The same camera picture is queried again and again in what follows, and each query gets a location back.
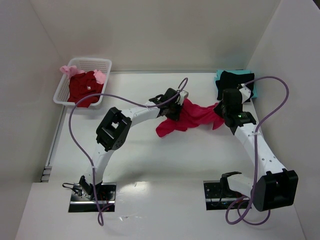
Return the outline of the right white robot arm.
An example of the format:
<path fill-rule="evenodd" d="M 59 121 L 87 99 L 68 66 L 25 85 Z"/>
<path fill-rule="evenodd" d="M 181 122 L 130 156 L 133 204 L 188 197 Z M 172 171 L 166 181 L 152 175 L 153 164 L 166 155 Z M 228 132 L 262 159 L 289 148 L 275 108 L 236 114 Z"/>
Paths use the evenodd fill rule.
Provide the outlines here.
<path fill-rule="evenodd" d="M 253 115 L 243 110 L 243 103 L 250 95 L 251 91 L 245 86 L 225 89 L 222 100 L 214 109 L 243 145 L 255 167 L 253 178 L 239 171 L 222 174 L 222 193 L 225 196 L 240 193 L 252 198 L 259 212 L 291 206 L 296 195 L 298 175 L 294 170 L 287 170 L 276 158 L 257 128 Z"/>

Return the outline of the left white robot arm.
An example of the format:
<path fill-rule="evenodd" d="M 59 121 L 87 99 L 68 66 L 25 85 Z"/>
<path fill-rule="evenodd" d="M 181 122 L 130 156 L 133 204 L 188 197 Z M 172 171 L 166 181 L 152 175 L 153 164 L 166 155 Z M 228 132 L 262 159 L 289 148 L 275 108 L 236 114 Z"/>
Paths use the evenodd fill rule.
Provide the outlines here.
<path fill-rule="evenodd" d="M 79 180 L 88 199 L 94 199 L 94 192 L 99 191 L 108 162 L 112 154 L 125 143 L 130 128 L 163 116 L 178 121 L 188 95 L 187 91 L 178 92 L 168 88 L 165 94 L 149 99 L 143 106 L 126 110 L 112 107 L 108 110 L 96 129 L 97 144 L 90 167 Z"/>

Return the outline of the magenta t shirt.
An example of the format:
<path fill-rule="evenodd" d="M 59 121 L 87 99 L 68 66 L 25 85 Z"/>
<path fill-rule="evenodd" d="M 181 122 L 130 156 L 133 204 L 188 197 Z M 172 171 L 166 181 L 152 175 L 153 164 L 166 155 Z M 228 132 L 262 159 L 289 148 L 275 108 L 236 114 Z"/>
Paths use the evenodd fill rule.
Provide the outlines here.
<path fill-rule="evenodd" d="M 200 125 L 212 124 L 212 130 L 216 130 L 225 123 L 224 119 L 214 112 L 217 106 L 218 103 L 207 107 L 199 106 L 185 99 L 179 120 L 174 121 L 167 118 L 158 125 L 155 132 L 160 138 L 163 138 L 174 131 L 185 132 Z"/>

